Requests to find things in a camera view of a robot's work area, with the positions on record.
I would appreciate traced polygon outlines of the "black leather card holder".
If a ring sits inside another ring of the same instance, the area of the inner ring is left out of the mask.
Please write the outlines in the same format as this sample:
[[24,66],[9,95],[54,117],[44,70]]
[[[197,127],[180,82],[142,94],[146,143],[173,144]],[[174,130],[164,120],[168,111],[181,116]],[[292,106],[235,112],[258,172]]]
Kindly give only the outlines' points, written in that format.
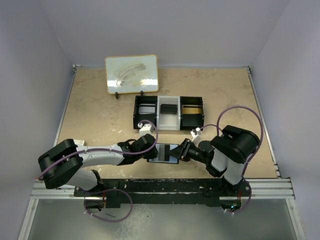
[[155,145],[156,150],[158,151],[157,157],[153,159],[147,159],[146,161],[148,163],[178,164],[178,158],[170,155],[170,151],[178,146],[178,144],[157,143]]

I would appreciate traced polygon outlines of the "black white card sorting tray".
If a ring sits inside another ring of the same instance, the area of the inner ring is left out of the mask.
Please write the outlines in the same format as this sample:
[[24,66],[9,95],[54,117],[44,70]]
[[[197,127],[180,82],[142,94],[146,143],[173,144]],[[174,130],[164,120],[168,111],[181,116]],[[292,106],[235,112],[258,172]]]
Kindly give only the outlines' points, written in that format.
[[142,120],[159,131],[188,131],[204,126],[203,98],[200,96],[137,95],[133,108],[133,128]]

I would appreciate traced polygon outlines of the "white board with yellow rim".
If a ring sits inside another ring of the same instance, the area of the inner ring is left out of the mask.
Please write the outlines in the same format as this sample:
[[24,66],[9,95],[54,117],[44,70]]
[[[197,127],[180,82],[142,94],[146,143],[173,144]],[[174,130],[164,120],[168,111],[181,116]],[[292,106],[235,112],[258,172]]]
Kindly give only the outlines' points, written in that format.
[[104,65],[110,95],[154,93],[159,90],[158,58],[155,54],[108,56]]

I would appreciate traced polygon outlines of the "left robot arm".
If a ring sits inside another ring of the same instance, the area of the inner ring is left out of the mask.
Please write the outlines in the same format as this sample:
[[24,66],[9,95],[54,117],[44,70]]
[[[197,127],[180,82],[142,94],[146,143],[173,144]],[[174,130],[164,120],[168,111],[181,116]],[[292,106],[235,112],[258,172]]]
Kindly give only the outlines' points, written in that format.
[[98,173],[93,170],[82,171],[83,168],[97,165],[124,166],[140,159],[155,158],[158,156],[157,141],[157,136],[148,133],[137,140],[105,147],[81,146],[73,139],[65,139],[38,158],[41,170],[38,179],[44,181],[47,189],[79,183],[79,187],[91,196],[98,196],[103,191]]

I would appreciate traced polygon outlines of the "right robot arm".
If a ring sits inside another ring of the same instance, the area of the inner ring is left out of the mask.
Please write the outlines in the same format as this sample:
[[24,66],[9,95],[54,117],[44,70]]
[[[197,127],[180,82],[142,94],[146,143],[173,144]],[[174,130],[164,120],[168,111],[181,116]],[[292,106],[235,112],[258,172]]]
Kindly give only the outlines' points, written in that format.
[[205,164],[213,177],[222,177],[222,190],[228,196],[240,190],[249,159],[258,151],[261,140],[252,131],[227,125],[221,135],[212,140],[190,140],[169,151],[171,157]]

